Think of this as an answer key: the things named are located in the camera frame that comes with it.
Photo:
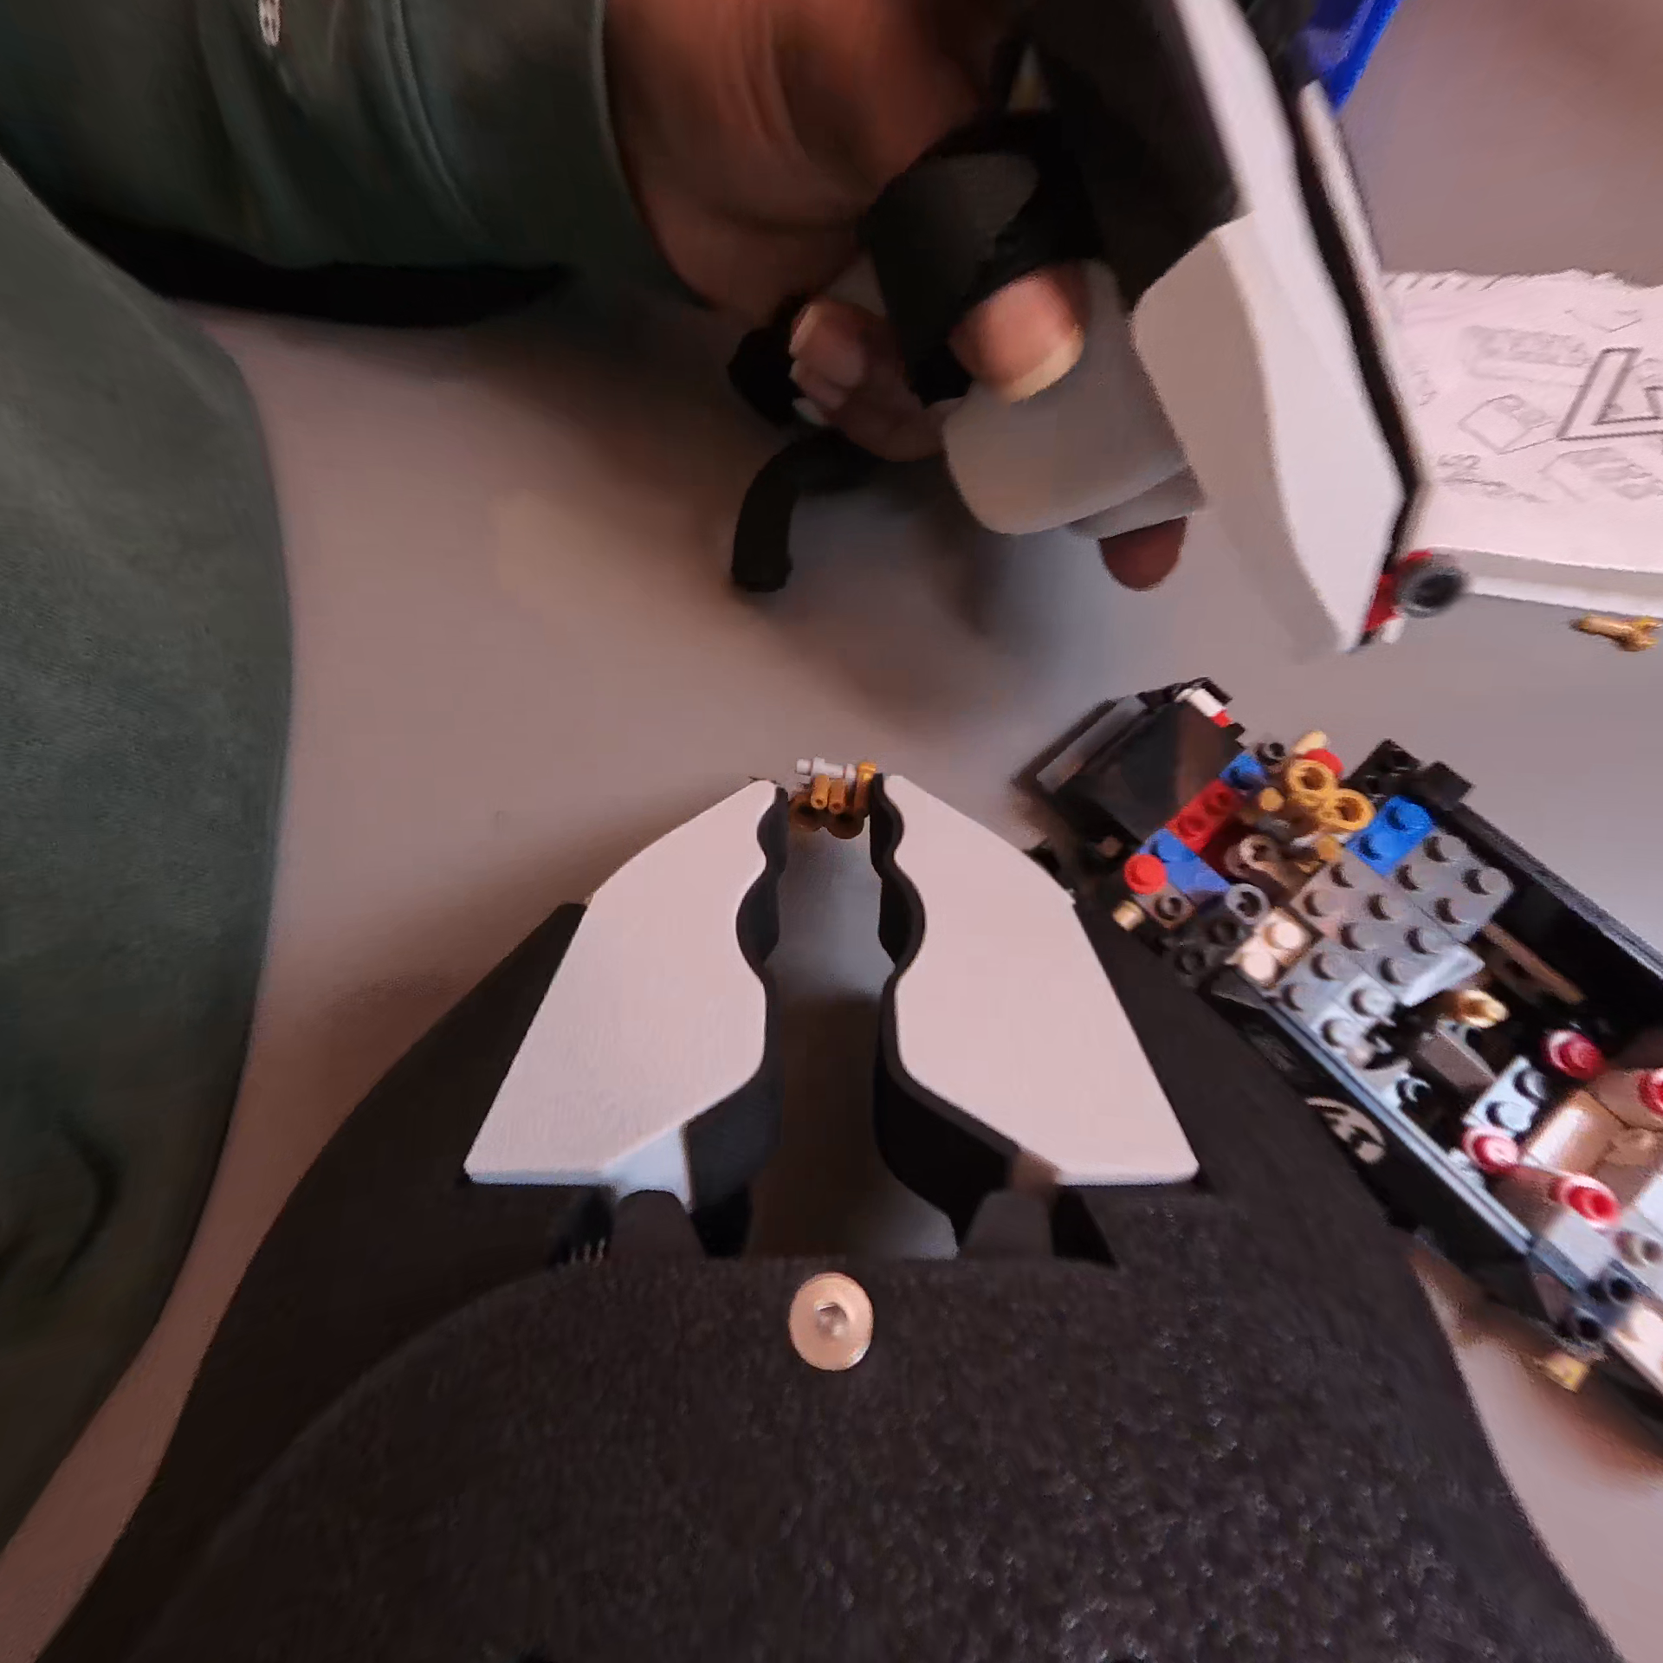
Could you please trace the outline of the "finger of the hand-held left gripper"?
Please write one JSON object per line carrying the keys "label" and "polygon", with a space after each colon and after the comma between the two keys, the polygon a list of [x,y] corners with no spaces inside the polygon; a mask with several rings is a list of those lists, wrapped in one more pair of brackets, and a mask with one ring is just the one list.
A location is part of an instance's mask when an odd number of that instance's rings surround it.
{"label": "finger of the hand-held left gripper", "polygon": [[1357,649],[1402,506],[1299,191],[1291,91],[1237,2],[1180,2],[1233,217],[1129,310],[1206,511],[1307,658]]}
{"label": "finger of the hand-held left gripper", "polygon": [[1340,296],[1373,420],[1392,454],[1402,506],[1383,570],[1416,558],[1413,531],[1423,492],[1423,443],[1413,433],[1409,362],[1396,333],[1376,227],[1360,199],[1340,119],[1318,77],[1291,94],[1299,191],[1321,260]]}

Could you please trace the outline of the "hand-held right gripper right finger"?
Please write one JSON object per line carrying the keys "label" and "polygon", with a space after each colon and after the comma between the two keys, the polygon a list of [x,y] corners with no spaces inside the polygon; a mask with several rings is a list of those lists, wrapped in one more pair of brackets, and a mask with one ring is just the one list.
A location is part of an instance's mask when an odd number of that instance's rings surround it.
{"label": "hand-held right gripper right finger", "polygon": [[1191,1184],[1200,1158],[1066,887],[903,776],[874,783],[890,959],[877,1139],[968,1244],[988,1195]]}

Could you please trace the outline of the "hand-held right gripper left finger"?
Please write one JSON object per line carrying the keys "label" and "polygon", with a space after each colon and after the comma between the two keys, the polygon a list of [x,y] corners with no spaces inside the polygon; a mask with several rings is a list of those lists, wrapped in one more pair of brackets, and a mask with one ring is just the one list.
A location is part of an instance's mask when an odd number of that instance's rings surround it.
{"label": "hand-held right gripper left finger", "polygon": [[688,1209],[746,1184],[693,1133],[765,1077],[772,947],[742,917],[775,897],[781,829],[784,792],[752,779],[588,897],[468,1150],[472,1184],[657,1191]]}

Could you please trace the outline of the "gold lego engine assembly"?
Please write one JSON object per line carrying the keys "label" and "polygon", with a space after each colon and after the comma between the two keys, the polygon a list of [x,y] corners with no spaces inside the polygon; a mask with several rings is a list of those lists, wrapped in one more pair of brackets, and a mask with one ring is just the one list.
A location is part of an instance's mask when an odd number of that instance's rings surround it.
{"label": "gold lego engine assembly", "polygon": [[788,802],[789,817],[808,829],[824,829],[850,842],[869,823],[877,779],[877,761],[841,763],[828,757],[799,757],[797,787]]}

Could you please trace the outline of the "black lego car model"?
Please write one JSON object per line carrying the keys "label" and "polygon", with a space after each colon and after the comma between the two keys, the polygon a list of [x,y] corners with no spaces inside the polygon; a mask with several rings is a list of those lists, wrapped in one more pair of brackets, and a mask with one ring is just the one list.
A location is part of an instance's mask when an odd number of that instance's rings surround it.
{"label": "black lego car model", "polygon": [[1406,1234],[1661,1417],[1661,953],[1383,740],[1252,734],[1200,678],[1021,776],[1034,859],[1321,1116]]}

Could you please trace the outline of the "person's left forearm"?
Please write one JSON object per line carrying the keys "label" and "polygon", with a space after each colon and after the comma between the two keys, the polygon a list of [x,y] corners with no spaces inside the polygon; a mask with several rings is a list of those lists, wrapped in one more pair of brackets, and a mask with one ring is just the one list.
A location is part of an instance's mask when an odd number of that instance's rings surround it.
{"label": "person's left forearm", "polygon": [[2,159],[106,241],[686,296],[626,181],[603,25],[603,2],[2,2]]}

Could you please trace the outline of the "person's left hand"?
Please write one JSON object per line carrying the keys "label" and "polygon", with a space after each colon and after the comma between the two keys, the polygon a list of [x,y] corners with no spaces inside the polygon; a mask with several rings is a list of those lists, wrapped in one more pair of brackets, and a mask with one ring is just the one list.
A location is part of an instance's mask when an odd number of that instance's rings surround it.
{"label": "person's left hand", "polygon": [[942,446],[887,322],[833,296],[890,178],[988,103],[1018,2],[608,2],[613,140],[674,276],[746,326],[797,303],[789,379],[887,462]]}

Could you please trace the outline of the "white numbered paper bag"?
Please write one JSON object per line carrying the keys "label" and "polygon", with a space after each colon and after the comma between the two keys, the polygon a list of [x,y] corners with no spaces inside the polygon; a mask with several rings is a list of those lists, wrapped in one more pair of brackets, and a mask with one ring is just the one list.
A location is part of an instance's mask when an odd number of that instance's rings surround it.
{"label": "white numbered paper bag", "polygon": [[1661,286],[1390,274],[1423,490],[1472,593],[1661,614]]}

